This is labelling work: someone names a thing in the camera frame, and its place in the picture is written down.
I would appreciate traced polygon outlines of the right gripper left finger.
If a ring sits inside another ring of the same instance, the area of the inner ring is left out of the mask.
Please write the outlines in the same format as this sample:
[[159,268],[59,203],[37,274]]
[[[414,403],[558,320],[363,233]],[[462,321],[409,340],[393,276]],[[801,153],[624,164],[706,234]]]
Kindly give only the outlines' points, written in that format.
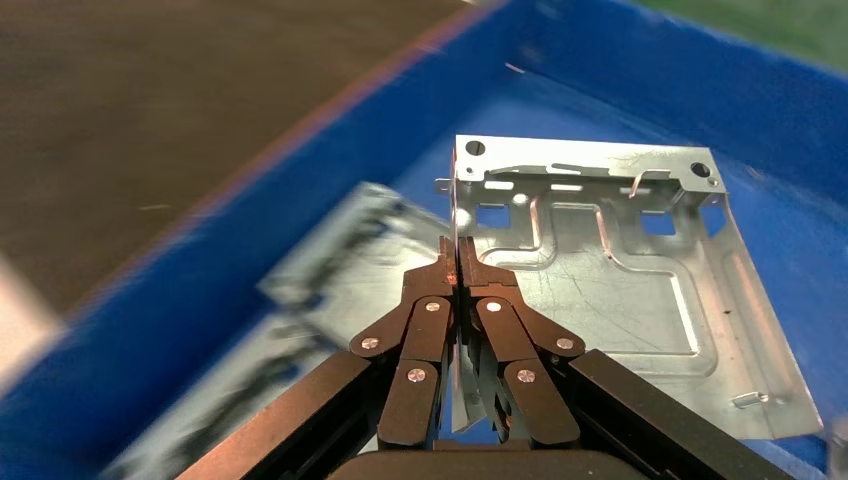
[[371,439],[424,449],[438,426],[457,287],[455,247],[405,272],[396,307],[181,473],[183,479],[325,479]]

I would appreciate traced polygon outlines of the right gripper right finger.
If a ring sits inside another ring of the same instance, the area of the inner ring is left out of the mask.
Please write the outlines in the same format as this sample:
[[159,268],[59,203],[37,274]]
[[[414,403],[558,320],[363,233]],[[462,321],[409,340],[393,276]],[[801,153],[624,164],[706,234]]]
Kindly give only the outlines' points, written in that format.
[[458,241],[458,296],[493,379],[502,479],[782,479],[785,472],[525,301]]

